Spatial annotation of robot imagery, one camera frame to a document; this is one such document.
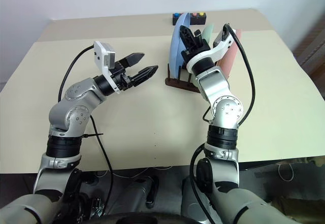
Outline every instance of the beige tabletop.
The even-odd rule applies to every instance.
[[[239,161],[324,155],[325,102],[263,15],[255,10],[207,15],[207,23],[215,23],[215,32],[225,22],[243,30],[241,42],[255,78],[255,105],[239,128]],[[93,112],[113,168],[188,165],[194,150],[206,140],[208,125],[202,115],[208,103],[198,93],[165,85],[170,22],[169,14],[159,14],[50,24],[0,93],[0,172],[37,172],[46,150],[48,113],[61,80],[76,54],[94,40],[113,46],[117,59],[144,52],[140,63],[128,69],[130,75],[159,65],[150,80],[109,96]],[[98,74],[93,53],[87,52],[73,68],[65,89]],[[251,87],[240,53],[229,83],[247,109]],[[91,123],[86,132],[93,132]],[[95,138],[83,140],[81,153],[81,170],[107,169]]]

